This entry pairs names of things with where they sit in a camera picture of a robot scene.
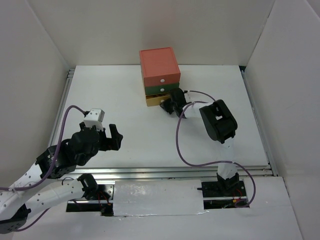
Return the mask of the yellow bottom drawer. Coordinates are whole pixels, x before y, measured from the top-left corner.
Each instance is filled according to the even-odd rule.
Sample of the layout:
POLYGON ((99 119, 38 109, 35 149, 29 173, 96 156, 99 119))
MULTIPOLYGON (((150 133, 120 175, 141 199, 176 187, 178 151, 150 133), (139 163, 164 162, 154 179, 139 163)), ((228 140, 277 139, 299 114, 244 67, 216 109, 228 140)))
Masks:
POLYGON ((168 93, 147 95, 145 97, 146 105, 148 107, 159 106, 162 102, 169 99, 170 95, 168 93))

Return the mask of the green drawer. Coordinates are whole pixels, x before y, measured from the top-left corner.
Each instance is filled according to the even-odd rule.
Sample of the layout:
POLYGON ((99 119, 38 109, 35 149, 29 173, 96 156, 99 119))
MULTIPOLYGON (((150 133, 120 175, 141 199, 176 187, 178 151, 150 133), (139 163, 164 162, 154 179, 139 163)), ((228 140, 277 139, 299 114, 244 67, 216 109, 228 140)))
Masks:
POLYGON ((146 96, 151 96, 151 95, 159 95, 159 94, 164 94, 168 93, 172 89, 179 88, 180 83, 172 83, 172 84, 164 84, 164 85, 157 85, 157 86, 148 86, 145 87, 145 95, 146 96))

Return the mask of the red top drawer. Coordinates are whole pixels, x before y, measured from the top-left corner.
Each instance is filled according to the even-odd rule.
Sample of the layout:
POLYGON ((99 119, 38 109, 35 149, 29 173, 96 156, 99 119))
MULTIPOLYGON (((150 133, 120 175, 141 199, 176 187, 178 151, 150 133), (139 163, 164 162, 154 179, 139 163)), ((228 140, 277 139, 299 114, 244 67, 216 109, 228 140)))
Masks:
POLYGON ((155 86, 161 86, 161 85, 176 84, 180 81, 180 77, 181 77, 180 73, 156 75, 156 76, 144 77, 143 82, 145 87, 155 87, 155 86))

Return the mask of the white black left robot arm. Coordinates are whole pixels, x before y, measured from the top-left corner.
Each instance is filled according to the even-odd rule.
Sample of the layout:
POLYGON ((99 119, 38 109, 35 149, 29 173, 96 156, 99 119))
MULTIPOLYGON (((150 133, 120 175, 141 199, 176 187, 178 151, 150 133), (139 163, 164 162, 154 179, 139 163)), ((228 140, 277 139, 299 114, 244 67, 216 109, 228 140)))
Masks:
POLYGON ((80 131, 61 142, 57 158, 56 146, 49 147, 35 164, 10 188, 0 193, 0 232, 9 234, 18 231, 28 219, 62 202, 85 198, 92 200, 100 192, 90 173, 66 182, 50 190, 43 189, 58 179, 73 172, 77 166, 84 166, 99 151, 118 151, 123 136, 115 124, 109 125, 111 137, 106 130, 95 126, 86 127, 80 123, 80 131))

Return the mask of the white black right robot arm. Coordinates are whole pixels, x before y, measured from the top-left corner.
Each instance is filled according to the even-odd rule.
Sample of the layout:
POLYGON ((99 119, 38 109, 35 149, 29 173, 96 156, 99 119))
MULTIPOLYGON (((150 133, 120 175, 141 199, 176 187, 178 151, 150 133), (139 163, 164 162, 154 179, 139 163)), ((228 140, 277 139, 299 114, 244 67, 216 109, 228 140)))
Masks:
POLYGON ((232 194, 239 184, 239 174, 231 154, 233 140, 238 129, 238 123, 231 111, 222 99, 211 102, 201 100, 188 101, 188 90, 174 88, 169 92, 169 98, 160 103, 160 107, 168 114, 175 113, 178 116, 178 123, 175 131, 175 146, 180 159, 190 167, 206 167, 218 165, 217 187, 218 192, 223 196, 232 194), (179 147, 179 129, 183 119, 201 119, 206 133, 214 142, 220 143, 223 149, 223 160, 202 164, 188 163, 182 156, 179 147))

